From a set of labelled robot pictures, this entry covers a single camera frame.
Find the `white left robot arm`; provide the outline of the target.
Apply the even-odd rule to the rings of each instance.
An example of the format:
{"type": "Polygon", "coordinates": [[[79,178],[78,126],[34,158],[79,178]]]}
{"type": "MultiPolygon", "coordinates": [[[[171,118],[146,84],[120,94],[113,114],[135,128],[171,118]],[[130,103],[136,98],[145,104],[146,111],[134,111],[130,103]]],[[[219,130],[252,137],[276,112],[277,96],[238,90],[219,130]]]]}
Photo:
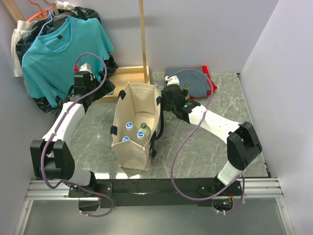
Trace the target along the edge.
{"type": "Polygon", "coordinates": [[[86,69],[75,72],[74,84],[67,93],[57,120],[41,140],[34,140],[30,145],[37,179],[62,180],[67,184],[78,185],[87,197],[97,193],[95,175],[75,165],[67,142],[89,106],[115,89],[115,85],[106,78],[104,71],[100,71],[98,75],[97,78],[86,69]]]}

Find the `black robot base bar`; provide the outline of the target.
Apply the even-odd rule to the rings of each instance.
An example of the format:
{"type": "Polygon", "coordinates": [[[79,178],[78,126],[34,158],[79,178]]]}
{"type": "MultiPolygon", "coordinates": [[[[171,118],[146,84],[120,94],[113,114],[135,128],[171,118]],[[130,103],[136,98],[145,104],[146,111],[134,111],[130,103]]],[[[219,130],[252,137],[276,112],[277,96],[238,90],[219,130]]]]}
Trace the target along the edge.
{"type": "MultiPolygon", "coordinates": [[[[224,185],[215,178],[181,178],[175,179],[177,187],[190,197],[205,198],[220,191],[224,185]]],[[[97,191],[111,198],[115,207],[126,206],[174,206],[198,205],[211,206],[211,199],[192,201],[182,197],[173,187],[171,179],[109,179],[97,180],[97,191]]],[[[232,183],[218,196],[230,198],[240,196],[242,186],[239,180],[232,183]]],[[[84,192],[75,187],[68,191],[70,199],[87,198],[87,202],[79,202],[83,211],[97,208],[110,208],[111,202],[106,198],[84,192]]]]}

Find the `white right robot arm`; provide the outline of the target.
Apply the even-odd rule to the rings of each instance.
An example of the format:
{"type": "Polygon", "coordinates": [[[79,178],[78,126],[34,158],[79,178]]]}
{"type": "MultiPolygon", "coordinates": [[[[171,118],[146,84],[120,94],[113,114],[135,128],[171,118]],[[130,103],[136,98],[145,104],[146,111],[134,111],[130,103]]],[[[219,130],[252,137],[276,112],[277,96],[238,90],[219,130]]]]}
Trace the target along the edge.
{"type": "Polygon", "coordinates": [[[253,125],[228,120],[195,100],[187,100],[176,84],[161,91],[163,107],[180,120],[199,126],[220,138],[227,145],[227,162],[214,183],[216,193],[225,195],[231,190],[231,181],[245,171],[262,153],[262,146],[253,125]]]}

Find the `green glass bottle yellow label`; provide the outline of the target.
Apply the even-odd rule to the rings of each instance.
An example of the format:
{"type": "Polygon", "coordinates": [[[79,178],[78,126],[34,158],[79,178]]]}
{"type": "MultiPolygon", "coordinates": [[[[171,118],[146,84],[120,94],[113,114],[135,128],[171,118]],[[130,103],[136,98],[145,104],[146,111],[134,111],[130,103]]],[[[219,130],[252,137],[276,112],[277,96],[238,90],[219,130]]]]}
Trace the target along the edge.
{"type": "Polygon", "coordinates": [[[189,85],[188,84],[185,84],[183,86],[183,89],[182,89],[182,94],[185,98],[186,101],[188,101],[190,99],[190,94],[189,94],[189,85]]]}

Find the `beige canvas tote bag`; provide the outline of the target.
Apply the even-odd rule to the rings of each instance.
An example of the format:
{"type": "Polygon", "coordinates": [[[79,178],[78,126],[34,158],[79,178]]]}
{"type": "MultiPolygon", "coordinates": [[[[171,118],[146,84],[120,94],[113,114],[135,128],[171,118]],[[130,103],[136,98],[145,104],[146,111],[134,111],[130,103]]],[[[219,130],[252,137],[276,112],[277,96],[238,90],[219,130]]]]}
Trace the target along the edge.
{"type": "Polygon", "coordinates": [[[161,97],[156,85],[128,83],[121,90],[111,126],[112,148],[121,167],[149,170],[151,157],[156,154],[152,147],[152,138],[148,138],[144,147],[136,143],[137,136],[125,142],[122,142],[122,138],[126,134],[127,122],[132,122],[135,130],[145,122],[152,135],[155,134],[160,125],[160,116],[161,97]]]}

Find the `clear bottle green cap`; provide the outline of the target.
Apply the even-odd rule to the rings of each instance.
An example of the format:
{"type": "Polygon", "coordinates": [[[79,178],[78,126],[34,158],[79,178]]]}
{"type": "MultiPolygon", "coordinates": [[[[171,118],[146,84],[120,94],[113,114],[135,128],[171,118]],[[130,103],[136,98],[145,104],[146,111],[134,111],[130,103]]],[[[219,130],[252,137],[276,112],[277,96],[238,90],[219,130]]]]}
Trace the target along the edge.
{"type": "Polygon", "coordinates": [[[152,134],[150,127],[149,127],[149,126],[147,125],[147,123],[145,123],[145,122],[141,123],[141,125],[140,125],[138,131],[144,132],[145,135],[146,135],[148,138],[150,138],[150,136],[151,136],[151,134],[152,134]]]}

